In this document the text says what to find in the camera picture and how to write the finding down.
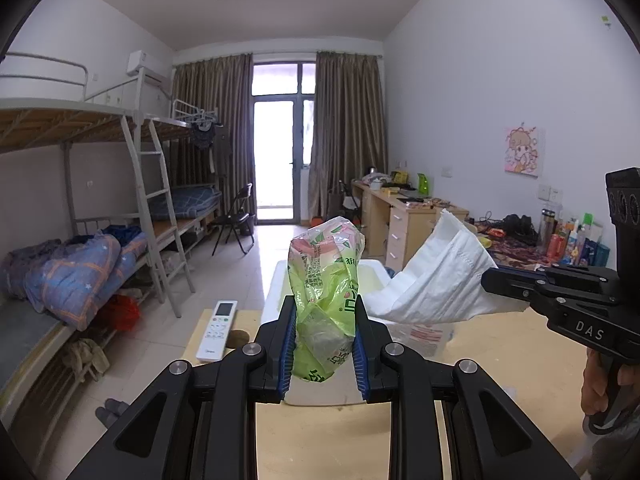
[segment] window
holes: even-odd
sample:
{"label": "window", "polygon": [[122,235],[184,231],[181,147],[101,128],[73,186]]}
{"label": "window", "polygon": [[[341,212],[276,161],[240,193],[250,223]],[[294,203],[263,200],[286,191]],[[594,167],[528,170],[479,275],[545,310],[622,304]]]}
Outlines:
{"label": "window", "polygon": [[298,64],[255,65],[251,92],[253,95],[297,94]]}
{"label": "window", "polygon": [[315,63],[302,64],[302,93],[303,94],[316,93],[316,64]]}

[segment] light switch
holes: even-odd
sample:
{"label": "light switch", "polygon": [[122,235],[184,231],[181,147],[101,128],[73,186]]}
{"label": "light switch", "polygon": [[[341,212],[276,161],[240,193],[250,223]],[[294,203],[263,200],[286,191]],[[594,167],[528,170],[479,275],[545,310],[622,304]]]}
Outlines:
{"label": "light switch", "polygon": [[549,190],[549,202],[553,202],[553,203],[556,203],[556,204],[561,204],[562,203],[562,190],[552,187]]}
{"label": "light switch", "polygon": [[540,200],[548,201],[549,193],[551,192],[551,186],[546,186],[545,184],[540,184],[538,186],[538,198]]}

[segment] black chair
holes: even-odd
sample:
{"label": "black chair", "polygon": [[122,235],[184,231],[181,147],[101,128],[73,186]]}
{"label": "black chair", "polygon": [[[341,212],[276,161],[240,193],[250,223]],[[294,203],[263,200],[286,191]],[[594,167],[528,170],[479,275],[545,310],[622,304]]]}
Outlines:
{"label": "black chair", "polygon": [[216,254],[216,249],[218,248],[218,244],[220,243],[220,238],[222,238],[222,231],[225,230],[226,226],[229,226],[230,229],[228,235],[226,236],[225,244],[229,241],[231,231],[233,231],[233,233],[236,235],[236,240],[238,240],[238,245],[240,246],[240,249],[244,254],[247,254],[254,246],[255,239],[251,228],[248,229],[249,234],[251,235],[251,247],[249,247],[247,250],[244,250],[244,247],[242,247],[242,242],[240,241],[240,237],[238,236],[238,229],[247,222],[250,216],[249,213],[246,213],[244,211],[243,207],[246,200],[251,196],[251,188],[253,186],[253,184],[245,184],[242,189],[238,191],[238,194],[236,194],[236,196],[234,197],[231,206],[229,206],[229,211],[213,221],[214,225],[220,227],[220,233],[218,234],[218,240],[216,241],[216,246],[213,248],[211,256]]}
{"label": "black chair", "polygon": [[358,203],[356,202],[356,199],[353,197],[353,193],[351,192],[351,186],[347,186],[343,181],[339,180],[338,187],[340,189],[340,209],[344,207],[343,203],[345,197],[351,198],[351,201],[356,206],[356,209],[344,208],[344,217],[351,222],[354,222],[357,218],[358,221],[362,223],[362,212],[360,211],[362,204],[358,205]]}

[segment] green plastic bag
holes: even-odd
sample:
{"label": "green plastic bag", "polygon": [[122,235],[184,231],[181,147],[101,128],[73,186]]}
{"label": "green plastic bag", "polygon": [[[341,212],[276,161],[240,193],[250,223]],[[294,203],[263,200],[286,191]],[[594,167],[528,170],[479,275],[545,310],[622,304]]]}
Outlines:
{"label": "green plastic bag", "polygon": [[358,262],[364,236],[333,218],[291,241],[289,282],[296,299],[293,374],[321,383],[349,356],[355,337]]}

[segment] curtain rod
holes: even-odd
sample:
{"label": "curtain rod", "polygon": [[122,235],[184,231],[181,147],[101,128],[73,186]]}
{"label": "curtain rod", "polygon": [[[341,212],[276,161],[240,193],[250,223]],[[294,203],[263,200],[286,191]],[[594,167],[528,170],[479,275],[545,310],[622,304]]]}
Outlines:
{"label": "curtain rod", "polygon": [[261,56],[261,55],[267,55],[267,54],[282,54],[282,55],[286,55],[286,54],[317,54],[318,52],[335,52],[336,54],[357,54],[359,56],[374,56],[374,57],[377,57],[378,59],[383,59],[383,57],[384,57],[382,54],[363,54],[361,52],[347,52],[347,51],[342,51],[342,50],[304,50],[304,49],[261,50],[261,51],[254,51],[254,52],[237,52],[235,54],[224,54],[222,56],[203,57],[201,59],[195,59],[193,61],[185,61],[184,63],[173,64],[172,68],[176,68],[177,66],[186,65],[186,64],[189,64],[189,63],[198,63],[200,61],[207,61],[209,59],[215,59],[217,57],[241,56],[242,54],[251,54],[252,56]]}

